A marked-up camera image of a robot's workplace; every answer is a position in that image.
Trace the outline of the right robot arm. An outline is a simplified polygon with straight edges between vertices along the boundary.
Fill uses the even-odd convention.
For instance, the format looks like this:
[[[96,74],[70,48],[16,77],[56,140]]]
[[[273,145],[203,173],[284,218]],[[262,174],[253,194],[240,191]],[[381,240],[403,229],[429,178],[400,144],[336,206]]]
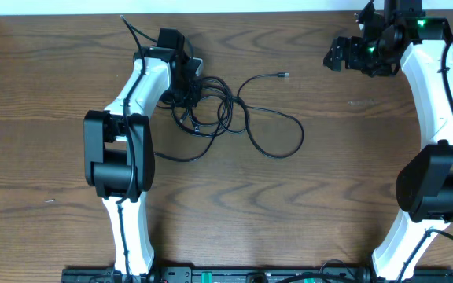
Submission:
[[[357,282],[442,282],[440,270],[417,270],[437,236],[453,223],[453,29],[420,1],[368,2],[355,15],[360,36],[337,37],[323,64],[369,77],[403,73],[421,135],[419,153],[396,179],[399,210],[389,232],[355,274]]]

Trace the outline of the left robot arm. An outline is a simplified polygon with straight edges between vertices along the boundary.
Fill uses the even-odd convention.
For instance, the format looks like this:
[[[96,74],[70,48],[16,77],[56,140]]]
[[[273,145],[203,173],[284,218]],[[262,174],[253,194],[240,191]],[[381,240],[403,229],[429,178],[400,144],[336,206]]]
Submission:
[[[203,61],[188,55],[185,44],[178,30],[161,29],[155,45],[138,47],[117,98],[83,120],[85,178],[109,214],[115,282],[157,279],[145,204],[155,175],[149,121],[159,102],[191,108],[201,99]]]

